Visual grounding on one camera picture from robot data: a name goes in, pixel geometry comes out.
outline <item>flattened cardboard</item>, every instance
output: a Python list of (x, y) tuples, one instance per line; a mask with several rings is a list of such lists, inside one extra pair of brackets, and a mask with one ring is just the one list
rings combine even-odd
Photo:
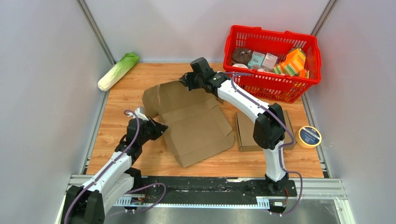
[(188, 91), (179, 81), (147, 89), (146, 116), (160, 116), (169, 126), (163, 134), (176, 161), (187, 167), (234, 145), (232, 128), (216, 98), (203, 89)]
[[(288, 129), (294, 134), (293, 128), (287, 111), (283, 111), (285, 118), (285, 124)], [(262, 148), (257, 145), (253, 139), (253, 130), (255, 124), (242, 112), (235, 113), (235, 127), (236, 127), (236, 139), (238, 141), (238, 149), (240, 152), (255, 152), (262, 151)], [(285, 133), (285, 143), (291, 142), (290, 136)], [(284, 150), (292, 150), (296, 143), (290, 146), (286, 146)]]

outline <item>wood surface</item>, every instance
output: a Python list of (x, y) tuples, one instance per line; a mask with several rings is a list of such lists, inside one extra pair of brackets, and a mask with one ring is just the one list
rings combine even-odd
[[(212, 63), (211, 66), (214, 70), (223, 70), (220, 63)], [(141, 97), (145, 89), (177, 80), (188, 71), (191, 71), (189, 63), (139, 63), (113, 86), (109, 93), (87, 174), (95, 174), (100, 170), (112, 156), (120, 138), (126, 134), (130, 118), (125, 116), (123, 111), (143, 106)], [(263, 100), (270, 104), (275, 102)], [(278, 103), (288, 111), (294, 130), (308, 125), (301, 99), (293, 104)], [(235, 112), (239, 110), (228, 102), (219, 105), (234, 129)], [(305, 149), (296, 144), (293, 150), (284, 152), (284, 160), (287, 169), (298, 171), (303, 177), (323, 177), (315, 148)], [(183, 168), (175, 161), (162, 137), (156, 141), (148, 141), (143, 146), (143, 153), (133, 167), (140, 169), (142, 175), (165, 176), (264, 177), (266, 170), (264, 153), (240, 153), (236, 139), (232, 148)]]

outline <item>metal floor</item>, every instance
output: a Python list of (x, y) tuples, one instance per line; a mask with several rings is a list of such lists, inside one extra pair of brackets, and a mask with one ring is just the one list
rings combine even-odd
[[(289, 200), (292, 207), (295, 200)], [(142, 213), (119, 213), (112, 207), (105, 224), (340, 224), (333, 200), (302, 200), (290, 215), (275, 217), (259, 209), (152, 208)]]

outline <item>gray wall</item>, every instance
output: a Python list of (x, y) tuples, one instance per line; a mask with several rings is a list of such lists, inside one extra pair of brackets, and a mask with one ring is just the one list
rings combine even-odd
[(328, 0), (85, 0), (115, 60), (223, 61), (234, 24), (310, 33)]
[(0, 222), (54, 223), (110, 64), (74, 0), (3, 0), (0, 33)]
[(392, 1), (339, 1), (318, 35), (322, 82), (308, 91), (359, 224), (394, 223), (395, 11)]

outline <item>red basket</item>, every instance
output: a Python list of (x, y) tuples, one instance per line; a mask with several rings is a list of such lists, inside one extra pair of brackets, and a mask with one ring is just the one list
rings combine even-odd
[[(231, 55), (235, 48), (244, 47), (260, 53), (278, 56), (278, 62), (286, 59), (287, 53), (300, 46), (306, 54), (305, 69), (309, 70), (309, 79), (281, 76), (275, 73), (232, 67)], [(223, 68), (227, 72), (245, 72), (252, 76), (242, 76), (235, 82), (256, 97), (293, 103), (313, 84), (318, 84), (320, 76), (320, 51), (315, 36), (262, 30), (260, 27), (233, 25), (227, 38)]]

